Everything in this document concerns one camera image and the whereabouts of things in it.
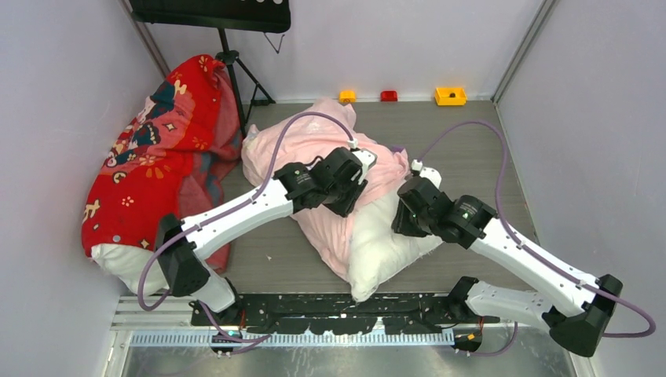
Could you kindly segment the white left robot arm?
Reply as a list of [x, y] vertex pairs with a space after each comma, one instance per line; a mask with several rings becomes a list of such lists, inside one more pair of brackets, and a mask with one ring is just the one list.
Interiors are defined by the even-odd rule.
[[241, 313], [237, 294], [207, 259], [239, 236], [302, 210], [326, 207], [347, 217], [376, 161], [367, 149], [336, 148], [315, 163], [287, 163], [260, 186], [201, 214], [184, 219], [164, 216], [156, 251], [168, 292], [174, 297], [191, 296], [203, 302], [220, 324], [234, 324]]

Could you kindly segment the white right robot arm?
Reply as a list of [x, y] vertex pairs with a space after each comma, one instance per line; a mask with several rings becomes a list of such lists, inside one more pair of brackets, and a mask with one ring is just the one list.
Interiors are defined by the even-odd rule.
[[545, 331], [561, 347], [592, 357], [610, 322], [623, 284], [573, 268], [504, 227], [496, 210], [474, 196], [451, 200], [428, 178], [412, 177], [398, 190], [393, 230], [406, 236], [436, 236], [482, 255], [526, 282], [517, 291], [463, 276], [445, 301], [452, 319], [497, 317]]

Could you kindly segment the pink pillowcase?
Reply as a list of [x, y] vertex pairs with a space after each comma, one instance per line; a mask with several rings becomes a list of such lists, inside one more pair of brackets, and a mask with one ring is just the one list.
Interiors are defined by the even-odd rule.
[[[323, 262], [333, 273], [346, 280], [356, 216], [361, 208], [397, 189], [409, 172], [408, 156], [406, 152], [393, 152], [365, 134], [354, 131], [357, 114], [350, 104], [342, 105], [331, 98], [321, 98], [307, 110], [337, 119], [358, 140], [360, 148], [366, 148], [377, 156], [376, 164], [366, 176], [367, 187], [355, 203], [352, 214], [342, 218], [321, 206], [301, 210], [291, 216]], [[265, 179], [277, 139], [287, 123], [285, 119], [262, 131], [255, 125], [248, 130], [241, 157], [243, 175], [253, 186], [260, 185]], [[335, 122], [319, 116], [302, 117], [292, 124], [284, 136], [274, 169], [279, 170], [287, 163], [310, 164], [315, 159], [328, 156], [338, 147], [347, 148], [348, 140], [346, 132]]]

